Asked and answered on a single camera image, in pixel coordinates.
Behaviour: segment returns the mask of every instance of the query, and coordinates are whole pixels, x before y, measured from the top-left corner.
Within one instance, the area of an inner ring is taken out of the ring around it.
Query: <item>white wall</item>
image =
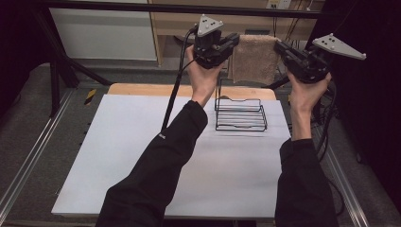
[[[148,12],[51,9],[51,13],[71,58],[156,61]]]

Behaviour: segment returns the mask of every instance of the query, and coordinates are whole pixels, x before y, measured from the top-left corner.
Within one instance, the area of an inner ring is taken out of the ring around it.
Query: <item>hand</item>
[[[292,85],[292,91],[289,97],[291,109],[301,113],[311,113],[313,107],[327,90],[328,83],[331,80],[331,74],[328,73],[325,79],[317,83],[302,83],[288,70],[287,75]]]
[[[187,47],[185,52],[189,62],[194,60],[193,45]],[[210,99],[210,96],[216,89],[218,73],[223,66],[224,63],[211,69],[205,69],[198,65],[195,61],[188,65],[187,71],[192,85],[193,93],[191,99],[193,101],[197,101],[202,107],[206,105],[207,101]]]
[[[331,75],[328,73],[325,79],[317,83],[302,83],[295,76],[287,71],[289,81],[291,81],[292,91],[289,97],[291,104],[291,122],[292,122],[292,141],[312,138],[310,129],[310,116],[312,109],[319,98],[327,90]]]

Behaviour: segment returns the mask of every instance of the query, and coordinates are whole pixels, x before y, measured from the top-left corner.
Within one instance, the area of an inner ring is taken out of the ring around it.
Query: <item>hanging towel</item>
[[[240,35],[228,62],[228,79],[272,84],[279,60],[273,50],[277,40],[268,35]]]

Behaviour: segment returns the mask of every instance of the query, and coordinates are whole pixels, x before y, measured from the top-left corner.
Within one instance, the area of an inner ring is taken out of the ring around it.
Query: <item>white table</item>
[[[177,97],[170,120],[188,97]],[[125,178],[160,131],[168,96],[105,95],[98,107],[52,213],[92,217],[106,191]],[[262,100],[268,129],[215,131],[214,100],[204,110],[209,124],[183,167],[167,218],[272,218],[281,173],[279,148],[289,139],[279,101]]]

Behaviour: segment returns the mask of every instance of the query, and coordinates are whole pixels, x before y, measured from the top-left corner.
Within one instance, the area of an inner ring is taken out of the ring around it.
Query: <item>handheld controller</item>
[[[239,35],[232,33],[221,39],[221,21],[204,14],[195,32],[194,59],[203,68],[210,69],[226,61],[239,44]]]
[[[358,60],[365,60],[366,54],[361,54],[333,34],[323,36],[313,41],[308,50],[300,51],[289,44],[277,41],[274,50],[282,57],[284,65],[303,83],[315,83],[325,78],[330,71],[333,54]]]

